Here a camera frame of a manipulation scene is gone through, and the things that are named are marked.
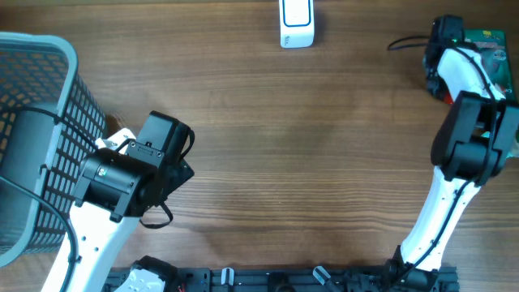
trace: gray plastic basket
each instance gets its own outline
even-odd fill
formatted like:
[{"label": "gray plastic basket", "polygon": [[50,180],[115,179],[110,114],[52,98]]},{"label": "gray plastic basket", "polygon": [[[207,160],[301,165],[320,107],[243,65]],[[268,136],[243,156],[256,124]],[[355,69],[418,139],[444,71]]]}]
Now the gray plastic basket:
[{"label": "gray plastic basket", "polygon": [[[0,108],[32,106],[65,118],[92,141],[105,115],[77,74],[71,44],[56,36],[0,32]],[[81,160],[94,149],[76,131],[35,112],[0,116],[0,174],[33,190],[68,218]],[[59,248],[57,218],[0,183],[0,267],[22,253]]]}]

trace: black mounting rail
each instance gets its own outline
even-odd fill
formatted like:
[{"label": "black mounting rail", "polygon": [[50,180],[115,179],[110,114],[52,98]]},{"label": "black mounting rail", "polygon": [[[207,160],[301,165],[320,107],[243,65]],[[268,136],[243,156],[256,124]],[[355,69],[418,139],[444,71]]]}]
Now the black mounting rail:
[{"label": "black mounting rail", "polygon": [[[175,268],[146,256],[135,262],[132,268],[111,271],[102,291],[115,291],[133,268],[150,270],[149,264],[141,264],[143,261],[149,263],[150,260],[155,262],[151,265],[152,271],[166,282],[165,292],[457,292],[460,289],[454,267],[431,272],[435,282],[427,290],[420,285],[394,286],[386,290],[383,288],[383,275],[387,265],[329,270],[321,266],[314,269],[211,270]],[[322,274],[316,276],[316,273],[322,273],[316,272],[320,268],[328,275],[322,278]]]}]

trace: white object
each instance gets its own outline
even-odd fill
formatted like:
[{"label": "white object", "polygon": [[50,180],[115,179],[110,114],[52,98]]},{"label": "white object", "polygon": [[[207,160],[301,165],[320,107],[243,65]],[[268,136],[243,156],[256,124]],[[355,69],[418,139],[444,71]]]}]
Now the white object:
[{"label": "white object", "polygon": [[[418,261],[431,246],[431,242],[436,239],[444,224],[448,211],[454,203],[455,191],[459,190],[465,180],[455,178],[451,182],[445,180],[441,169],[436,166],[432,179],[431,189],[427,200],[423,205],[420,216],[416,221],[411,233],[401,244],[400,252],[404,263],[414,264]],[[441,258],[444,254],[448,239],[460,220],[461,214],[470,200],[478,193],[480,187],[475,187],[474,183],[469,183],[454,208],[453,214],[448,221],[447,227],[442,234],[438,245],[432,250],[431,254],[418,265],[418,269],[432,271],[439,269]]]},{"label": "white object", "polygon": [[[71,224],[77,236],[81,261],[75,264],[67,291],[99,292],[105,284],[115,257],[139,223],[138,217],[123,217],[119,223],[111,221],[110,211],[94,204],[72,205]],[[68,268],[71,252],[69,238],[65,236],[58,256],[41,291],[59,291]]]},{"label": "white object", "polygon": [[146,269],[133,269],[128,278],[115,292],[162,292],[165,282]]},{"label": "white object", "polygon": [[478,64],[478,67],[481,68],[486,80],[481,78],[481,75],[478,73],[474,65],[472,65],[465,56],[454,49],[446,49],[438,63],[438,75],[447,84],[448,91],[451,94],[453,101],[456,100],[460,91],[474,92],[479,94],[481,97],[490,98],[488,92],[485,90],[485,83],[489,83],[490,89],[492,93],[494,93],[494,97],[497,101],[504,99],[503,93],[495,88],[485,72],[485,69],[483,69],[481,55],[471,49],[458,49],[474,59]]},{"label": "white object", "polygon": [[[115,150],[126,139],[133,139],[133,140],[135,140],[135,135],[133,135],[133,133],[129,129],[123,128],[123,129],[119,130],[117,133],[111,135],[108,139],[97,138],[96,146],[97,146],[98,149],[109,148],[111,150]],[[121,153],[121,154],[126,153],[127,148],[128,148],[128,145],[124,146],[121,149],[121,151],[119,151],[119,153]]]},{"label": "white object", "polygon": [[283,48],[304,48],[314,42],[314,1],[279,0]]}]

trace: wood grain surface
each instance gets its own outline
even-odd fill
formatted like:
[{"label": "wood grain surface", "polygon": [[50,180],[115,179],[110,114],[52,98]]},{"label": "wood grain surface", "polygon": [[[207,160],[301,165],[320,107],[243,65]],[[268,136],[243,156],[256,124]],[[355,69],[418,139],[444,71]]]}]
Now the wood grain surface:
[{"label": "wood grain surface", "polygon": [[[507,31],[517,72],[518,11],[513,0],[319,1],[315,44],[291,50],[279,46],[276,2],[4,8],[0,29],[69,40],[119,125],[137,132],[159,110],[196,132],[196,175],[167,201],[174,222],[139,227],[115,266],[150,255],[179,267],[345,267],[382,264],[411,230],[448,111],[425,91],[423,50],[385,46],[462,15]],[[462,291],[519,290],[518,175],[509,160],[448,244]],[[0,291],[39,290],[54,257],[0,269]]]}]

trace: black cable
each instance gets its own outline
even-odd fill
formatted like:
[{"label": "black cable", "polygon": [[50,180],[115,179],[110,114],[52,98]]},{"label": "black cable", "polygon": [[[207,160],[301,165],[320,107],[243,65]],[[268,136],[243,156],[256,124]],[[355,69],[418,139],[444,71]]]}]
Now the black cable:
[{"label": "black cable", "polygon": [[[479,65],[474,61],[474,58],[470,57],[466,52],[462,51],[461,49],[458,49],[454,46],[451,46],[451,45],[445,45],[445,44],[437,44],[437,43],[420,43],[420,44],[408,44],[408,45],[401,45],[401,46],[398,46],[398,47],[393,47],[395,44],[397,43],[400,43],[402,41],[407,41],[407,40],[412,40],[412,39],[416,39],[416,38],[423,38],[423,37],[418,37],[418,36],[410,36],[410,37],[404,37],[400,40],[396,40],[394,42],[392,42],[391,44],[388,45],[387,47],[387,50],[388,51],[392,51],[392,50],[398,50],[398,49],[406,49],[406,48],[413,48],[413,47],[423,47],[423,46],[429,46],[429,45],[433,45],[433,46],[442,46],[446,49],[453,49],[454,51],[456,51],[457,53],[459,53],[460,55],[462,55],[463,57],[465,57],[469,62],[470,64],[476,68],[476,71],[478,72],[482,82],[484,83],[484,88],[485,90],[487,91],[489,97],[491,98],[491,106],[492,106],[492,109],[491,109],[491,126],[490,126],[490,133],[489,133],[489,137],[488,137],[488,147],[487,147],[487,150],[485,152],[485,157],[483,159],[483,167],[482,169],[479,171],[479,173],[475,176],[475,178],[481,178],[482,175],[483,175],[483,171],[487,168],[487,165],[488,165],[488,162],[490,160],[490,155],[491,155],[491,147],[492,145],[494,144],[494,140],[495,140],[495,127],[496,127],[496,123],[497,123],[497,101],[495,99],[495,96],[494,96],[494,93],[492,93],[491,89],[490,89],[490,84],[487,82],[487,78],[485,76],[485,74],[483,73],[483,70],[481,69],[481,67],[479,67]],[[444,231],[445,231],[445,228],[447,227],[447,224],[448,222],[450,221],[450,218],[454,212],[454,209],[456,208],[457,206],[457,203],[458,203],[458,200],[460,199],[461,197],[461,194],[463,193],[463,191],[465,190],[466,186],[469,185],[469,183],[471,183],[472,180],[467,180],[465,183],[463,183],[463,185],[460,187],[460,189],[457,191],[456,193],[456,197],[454,198],[454,202],[453,202],[453,205],[451,206],[451,208],[449,209],[448,211],[448,214],[447,214],[447,217],[445,218],[445,221],[444,221],[444,224],[442,225],[441,229],[440,229],[440,232],[436,235],[436,238],[435,240],[431,243],[431,246],[427,249],[427,251],[422,255],[422,257],[420,257],[414,264],[412,264],[405,272],[402,273],[401,276],[399,276],[390,286],[389,286],[389,289],[397,284],[399,284],[402,280],[404,280],[416,267],[418,267],[430,254],[431,252],[436,248],[438,242],[440,241],[441,237],[443,236],[444,234]]]},{"label": "black cable", "polygon": [[401,39],[398,39],[394,42],[392,42],[391,44],[388,45],[387,47],[387,50],[396,50],[396,49],[404,49],[404,48],[412,48],[412,47],[416,47],[416,46],[423,46],[421,44],[414,44],[414,45],[403,45],[403,46],[399,46],[399,47],[395,47],[393,48],[394,45],[398,44],[398,43],[401,43],[403,41],[408,41],[408,40],[428,40],[430,39],[431,37],[430,36],[408,36],[408,37],[402,37]]},{"label": "black cable", "polygon": [[87,138],[77,127],[72,126],[72,124],[69,123],[68,121],[66,121],[64,118],[58,116],[55,113],[49,112],[48,110],[38,109],[38,108],[35,108],[35,107],[31,107],[31,106],[11,107],[11,108],[8,108],[8,109],[1,109],[0,110],[0,116],[2,116],[4,114],[7,114],[7,113],[17,114],[17,113],[19,113],[21,111],[32,111],[32,112],[35,112],[35,113],[40,113],[40,114],[44,114],[46,116],[49,116],[49,117],[54,119],[55,123],[57,123],[57,122],[63,123],[65,126],[67,126],[70,129],[72,129],[81,139],[83,139],[85,141],[85,143],[90,145],[90,147],[92,147],[94,149],[97,149],[96,144],[94,142],[92,142],[89,138]]},{"label": "black cable", "polygon": [[62,283],[62,288],[60,289],[60,292],[66,292],[68,289],[68,286],[71,282],[72,273],[74,272],[75,267],[75,261],[78,257],[78,243],[76,242],[75,232],[72,226],[66,221],[65,217],[49,202],[43,200],[40,196],[36,195],[32,191],[26,189],[25,187],[20,186],[18,183],[11,181],[9,178],[5,178],[4,176],[0,175],[0,180],[4,183],[8,184],[9,186],[18,189],[21,191],[24,195],[28,196],[29,198],[36,200],[38,203],[46,206],[46,208],[54,214],[58,220],[63,224],[65,227],[65,231],[68,234],[69,243],[71,244],[71,253],[68,256],[68,268],[66,269],[65,279]]}]

